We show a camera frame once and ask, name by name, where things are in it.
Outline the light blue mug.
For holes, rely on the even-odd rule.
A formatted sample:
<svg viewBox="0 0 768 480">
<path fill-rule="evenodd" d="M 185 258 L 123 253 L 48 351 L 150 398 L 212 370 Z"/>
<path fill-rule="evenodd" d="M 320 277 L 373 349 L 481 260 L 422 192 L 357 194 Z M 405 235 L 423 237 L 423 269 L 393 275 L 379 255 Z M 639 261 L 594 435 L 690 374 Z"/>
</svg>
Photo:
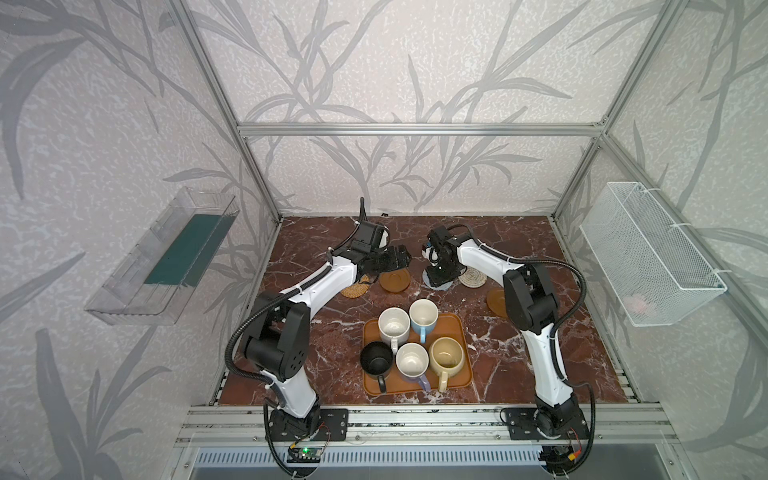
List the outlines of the light blue mug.
<svg viewBox="0 0 768 480">
<path fill-rule="evenodd" d="M 439 319 L 437 305 L 428 299 L 418 299 L 411 304 L 408 314 L 411 329 L 418 335 L 419 342 L 425 344 Z"/>
</svg>

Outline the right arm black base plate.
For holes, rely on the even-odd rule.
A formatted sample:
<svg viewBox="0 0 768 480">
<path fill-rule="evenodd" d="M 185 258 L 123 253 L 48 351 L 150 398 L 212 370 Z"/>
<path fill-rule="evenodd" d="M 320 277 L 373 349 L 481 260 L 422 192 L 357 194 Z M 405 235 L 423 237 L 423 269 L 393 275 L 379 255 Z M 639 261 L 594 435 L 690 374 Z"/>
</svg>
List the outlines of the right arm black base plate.
<svg viewBox="0 0 768 480">
<path fill-rule="evenodd" d="M 573 415 L 555 425 L 556 416 L 545 414 L 536 407 L 508 407 L 500 412 L 502 423 L 506 426 L 511 440 L 567 442 L 590 438 L 589 422 L 579 408 Z"/>
</svg>

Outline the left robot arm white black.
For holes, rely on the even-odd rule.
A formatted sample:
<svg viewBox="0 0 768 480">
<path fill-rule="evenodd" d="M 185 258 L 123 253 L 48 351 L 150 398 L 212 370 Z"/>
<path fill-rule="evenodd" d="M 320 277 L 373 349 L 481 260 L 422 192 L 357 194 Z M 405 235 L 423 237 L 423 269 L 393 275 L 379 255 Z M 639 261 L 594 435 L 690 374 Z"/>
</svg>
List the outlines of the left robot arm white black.
<svg viewBox="0 0 768 480">
<path fill-rule="evenodd" d="M 277 408 L 296 419 L 306 419 L 319 407 L 304 364 L 309 353 L 313 317 L 342 290 L 365 277 L 376 280 L 383 273 L 409 266 L 412 256 L 404 245 L 389 243 L 382 224 L 358 220 L 348 238 L 331 247 L 323 265 L 294 286 L 279 293 L 265 291 L 235 330 L 227 354 L 237 347 L 254 366 L 244 370 L 230 358 L 232 374 L 257 380 L 277 397 Z"/>
</svg>

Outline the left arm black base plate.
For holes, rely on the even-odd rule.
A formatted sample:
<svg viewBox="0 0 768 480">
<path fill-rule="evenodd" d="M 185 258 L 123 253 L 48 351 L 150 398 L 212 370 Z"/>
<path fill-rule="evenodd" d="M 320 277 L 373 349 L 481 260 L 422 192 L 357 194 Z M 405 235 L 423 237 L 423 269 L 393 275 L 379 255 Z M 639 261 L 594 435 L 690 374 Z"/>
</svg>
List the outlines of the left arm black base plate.
<svg viewBox="0 0 768 480">
<path fill-rule="evenodd" d="M 330 440 L 344 441 L 349 426 L 349 410 L 316 407 L 306 418 L 298 418 L 283 410 L 273 410 L 267 431 L 273 441 Z"/>
</svg>

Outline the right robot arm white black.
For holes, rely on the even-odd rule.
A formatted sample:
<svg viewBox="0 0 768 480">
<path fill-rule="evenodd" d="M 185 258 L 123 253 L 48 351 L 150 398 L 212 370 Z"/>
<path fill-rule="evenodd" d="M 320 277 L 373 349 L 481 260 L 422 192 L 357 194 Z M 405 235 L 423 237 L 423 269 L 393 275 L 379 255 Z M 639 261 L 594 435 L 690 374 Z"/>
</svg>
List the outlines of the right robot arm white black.
<svg viewBox="0 0 768 480">
<path fill-rule="evenodd" d="M 431 285 L 441 286 L 473 268 L 499 283 L 506 314 L 522 333 L 535 376 L 539 429 L 556 436 L 580 412 L 566 375 L 559 345 L 559 300 L 547 265 L 567 268 L 564 262 L 515 258 L 476 239 L 468 232 L 455 235 L 445 226 L 432 229 L 422 246 Z"/>
</svg>

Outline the white speckled mug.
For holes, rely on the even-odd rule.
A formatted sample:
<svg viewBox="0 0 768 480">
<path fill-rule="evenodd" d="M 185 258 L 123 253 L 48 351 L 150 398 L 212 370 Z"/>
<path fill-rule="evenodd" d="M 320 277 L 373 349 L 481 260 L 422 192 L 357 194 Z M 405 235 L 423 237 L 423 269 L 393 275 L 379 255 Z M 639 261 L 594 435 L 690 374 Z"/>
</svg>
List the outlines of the white speckled mug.
<svg viewBox="0 0 768 480">
<path fill-rule="evenodd" d="M 390 307 L 378 317 L 380 339 L 394 354 L 408 341 L 411 324 L 408 313 L 399 307 Z"/>
</svg>

